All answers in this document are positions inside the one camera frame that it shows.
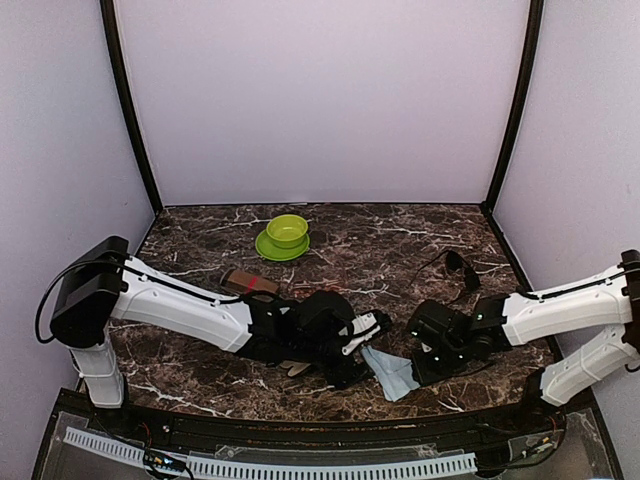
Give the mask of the light blue cloth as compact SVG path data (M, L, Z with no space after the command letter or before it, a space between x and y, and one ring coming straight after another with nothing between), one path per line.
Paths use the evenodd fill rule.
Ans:
M409 359L390 355L370 346L364 347L361 355L374 372L387 401L397 402L420 387L413 378L412 362Z

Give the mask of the black checkered glasses case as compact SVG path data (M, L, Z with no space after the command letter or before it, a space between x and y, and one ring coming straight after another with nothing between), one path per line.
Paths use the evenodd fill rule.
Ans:
M304 362L296 362L291 360L286 360L281 362L278 367L285 371L286 375L289 378L295 378L297 376L302 375L311 367L310 363Z

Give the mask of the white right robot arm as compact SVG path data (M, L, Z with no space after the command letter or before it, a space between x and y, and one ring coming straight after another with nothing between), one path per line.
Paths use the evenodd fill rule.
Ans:
M433 300L422 302L408 322L421 346L412 374L428 386L462 372L471 361L531 341L591 327L601 332L559 362L534 372L526 399L510 413L521 434L534 432L560 407L621 367L639 360L639 253L622 252L618 264L588 279L555 289L480 299L466 315Z

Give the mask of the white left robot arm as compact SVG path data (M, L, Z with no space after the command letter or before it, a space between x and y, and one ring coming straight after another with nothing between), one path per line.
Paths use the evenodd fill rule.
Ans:
M91 402L120 436L134 435L141 415L125 401L126 382L108 334L112 320L159 327L267 365L309 364L337 389L365 375L353 353L383 330L376 313L356 314L336 292L317 291L295 301L268 291L228 296L201 289L130 255L119 236L106 238L54 277L37 320L51 295L51 334L36 339L68 348Z

